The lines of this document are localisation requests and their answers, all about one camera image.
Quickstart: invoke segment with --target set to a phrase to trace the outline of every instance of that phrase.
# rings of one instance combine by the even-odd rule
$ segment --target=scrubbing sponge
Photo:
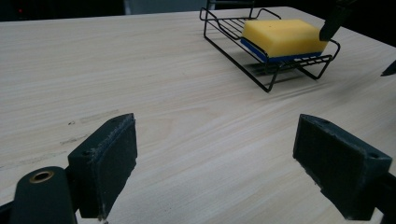
[[[242,37],[263,49],[270,62],[319,56],[326,41],[319,40],[319,28],[301,20],[246,21]],[[242,38],[241,42],[259,57],[253,45]]]

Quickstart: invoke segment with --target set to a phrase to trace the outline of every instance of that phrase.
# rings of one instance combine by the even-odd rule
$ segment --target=yellow sponge
[[[319,40],[319,31],[301,20],[246,21],[242,37],[265,50],[270,58],[319,56],[328,43]]]

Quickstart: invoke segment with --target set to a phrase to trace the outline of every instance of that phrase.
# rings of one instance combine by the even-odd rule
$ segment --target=soap dish
[[[325,53],[324,51],[323,53],[314,52],[285,57],[269,57],[265,50],[242,36],[245,22],[257,20],[261,16],[262,12],[271,15],[271,19],[282,19],[267,8],[260,8],[257,15],[254,17],[252,16],[252,12],[253,7],[249,9],[248,16],[246,17],[220,18],[214,14],[213,10],[203,7],[200,11],[200,20],[205,22],[204,38],[265,92],[271,91],[276,83],[276,77],[278,74],[292,69],[297,69],[314,80],[320,79],[326,68],[329,66],[329,63],[335,59],[341,48],[341,45],[338,42],[330,39],[329,44],[332,43],[335,48],[327,46],[326,49],[330,48],[334,53]],[[223,43],[223,39],[231,40],[231,47],[229,44]],[[237,53],[235,53],[234,47],[239,49]],[[246,58],[252,59],[254,67],[259,68],[259,74],[270,77],[269,82],[262,83],[258,80],[257,69],[252,71],[251,67],[253,65],[251,63],[246,64]],[[321,67],[319,69],[312,69],[314,72],[305,69],[307,66],[316,64]]]

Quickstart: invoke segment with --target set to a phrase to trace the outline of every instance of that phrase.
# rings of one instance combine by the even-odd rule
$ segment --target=light wood tabletop
[[[289,71],[267,93],[203,29],[199,11],[0,23],[0,204],[24,175],[65,168],[104,122],[134,113],[137,165],[110,224],[349,223],[292,157],[298,119],[327,119],[395,159],[396,76],[380,75],[396,48],[341,28],[321,79]]]

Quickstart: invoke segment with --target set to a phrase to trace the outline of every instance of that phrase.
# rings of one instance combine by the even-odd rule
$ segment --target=wire rack
[[[265,52],[265,50],[250,42],[248,39],[242,37],[242,32],[244,29],[245,21],[257,20],[262,13],[268,13],[269,15],[278,18],[279,20],[281,20],[281,17],[266,8],[261,8],[258,11],[257,15],[254,17],[252,16],[252,12],[253,7],[250,9],[247,17],[218,18],[212,10],[203,7],[200,11],[200,20],[205,22],[205,39],[266,92],[271,91],[274,84],[276,83],[276,77],[278,76],[278,74],[290,69],[298,69],[299,71],[301,71],[308,77],[313,78],[314,80],[321,78],[329,63],[335,59],[341,48],[341,45],[338,42],[331,39],[330,42],[335,45],[335,51],[333,54],[325,54],[315,57],[298,58],[279,62],[270,62],[270,58],[268,57],[268,54]],[[260,67],[260,73],[262,75],[269,76],[270,81],[265,84],[259,81],[257,79],[257,70],[252,72],[246,64],[243,65],[241,63],[241,60],[238,60],[237,58],[231,56],[231,54],[228,53],[224,47],[221,47],[219,45],[219,36],[209,37],[214,33],[221,34],[221,36],[226,36],[226,39],[231,40],[234,43],[234,46],[238,47],[239,51],[245,52],[244,56],[247,55],[249,58],[253,59],[253,61],[256,63],[255,66]],[[265,57],[259,57],[258,54],[253,53],[250,49],[241,44],[241,40],[248,42],[261,55],[264,55]],[[307,66],[311,66],[314,64],[320,64],[320,66],[322,66],[321,69],[316,69],[316,75],[305,69]]]

